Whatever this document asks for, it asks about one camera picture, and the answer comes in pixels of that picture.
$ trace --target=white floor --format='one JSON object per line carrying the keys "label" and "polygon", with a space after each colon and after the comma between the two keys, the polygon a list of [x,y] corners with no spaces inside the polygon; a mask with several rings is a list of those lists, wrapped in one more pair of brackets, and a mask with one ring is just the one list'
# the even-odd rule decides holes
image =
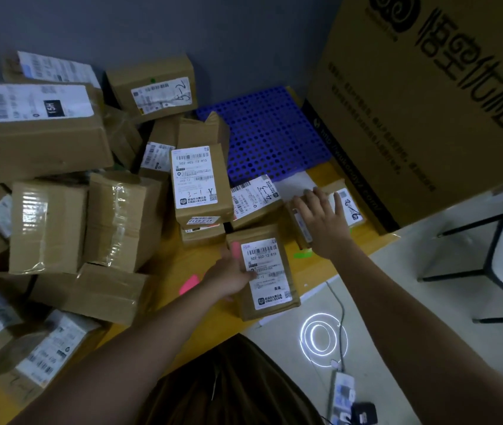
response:
{"label": "white floor", "polygon": [[[481,268],[495,224],[440,239],[435,238],[435,234],[502,212],[503,203],[476,197],[402,229],[399,232],[401,239],[373,254],[372,259],[503,374],[503,324],[478,325],[471,320],[473,317],[503,316],[503,291],[484,277],[417,282],[419,276]],[[333,370],[329,365],[331,359],[339,359],[339,348],[337,346],[331,354],[319,357],[310,353],[308,346],[312,346],[314,352],[319,349],[326,354],[337,340],[335,334],[342,310],[329,286],[345,307],[343,327],[347,334],[347,350],[344,366],[356,379],[356,400],[373,402],[380,424],[419,423],[377,353],[350,294],[339,278],[331,279],[319,292],[303,301],[301,307],[263,325],[256,324],[244,334],[273,358],[319,412],[327,416]],[[303,348],[301,329],[303,335],[306,329]],[[344,335],[342,340],[346,349]]]}

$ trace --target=gray wall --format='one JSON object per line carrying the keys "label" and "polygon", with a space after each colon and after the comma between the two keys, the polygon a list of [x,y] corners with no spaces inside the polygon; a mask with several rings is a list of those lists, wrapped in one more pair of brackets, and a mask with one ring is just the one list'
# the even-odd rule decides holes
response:
{"label": "gray wall", "polygon": [[0,54],[25,50],[101,73],[186,52],[201,105],[275,85],[303,94],[340,1],[0,0]]}

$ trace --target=blue plastic pallet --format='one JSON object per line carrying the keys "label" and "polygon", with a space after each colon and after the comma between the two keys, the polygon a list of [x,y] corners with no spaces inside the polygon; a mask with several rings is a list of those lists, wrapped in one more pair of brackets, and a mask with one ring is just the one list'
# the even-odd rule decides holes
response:
{"label": "blue plastic pallet", "polygon": [[273,181],[330,159],[330,152],[283,86],[196,110],[215,111],[230,126],[228,176],[232,185],[268,174]]}

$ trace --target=wooden table surface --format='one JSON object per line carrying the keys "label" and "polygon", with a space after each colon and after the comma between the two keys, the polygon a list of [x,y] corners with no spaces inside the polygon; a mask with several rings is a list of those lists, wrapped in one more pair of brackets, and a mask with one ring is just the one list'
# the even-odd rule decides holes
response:
{"label": "wooden table surface", "polygon": [[[339,174],[330,163],[321,164],[307,170],[313,181],[319,185],[327,185],[340,179]],[[300,295],[320,285],[336,274],[330,261],[315,254],[310,257],[298,257],[301,251],[293,238],[292,226],[284,208],[269,215],[262,224],[277,223],[285,242],[285,251],[289,258],[293,281]],[[371,254],[394,241],[396,235],[380,236],[370,221],[352,229],[352,237],[365,253]],[[163,239],[160,250],[142,272],[152,274],[150,282],[156,285],[155,308],[168,304],[177,298],[178,291],[184,282],[193,274],[199,277],[220,258],[219,245],[203,246],[195,249],[184,249],[180,240],[178,225],[173,212],[167,215],[164,225]],[[227,340],[255,321],[243,322],[237,315],[234,301],[221,300],[206,314],[191,338],[185,343],[181,352],[175,358],[169,371],[191,361],[200,354]],[[114,324],[106,334],[104,343],[125,329]],[[20,409],[0,391],[0,425],[6,424]]]}

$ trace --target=hand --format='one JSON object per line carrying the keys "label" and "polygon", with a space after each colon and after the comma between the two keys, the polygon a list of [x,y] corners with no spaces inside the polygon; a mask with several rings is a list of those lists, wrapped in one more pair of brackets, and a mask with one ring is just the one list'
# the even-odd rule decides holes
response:
{"label": "hand", "polygon": [[305,190],[305,197],[306,203],[297,196],[293,197],[293,204],[311,233],[313,251],[323,258],[333,259],[340,245],[352,241],[340,196],[334,192],[335,209],[318,187]]}
{"label": "hand", "polygon": [[241,271],[240,263],[232,257],[227,247],[222,247],[220,254],[222,257],[208,269],[201,283],[212,286],[222,298],[240,292],[257,274],[254,271]]}

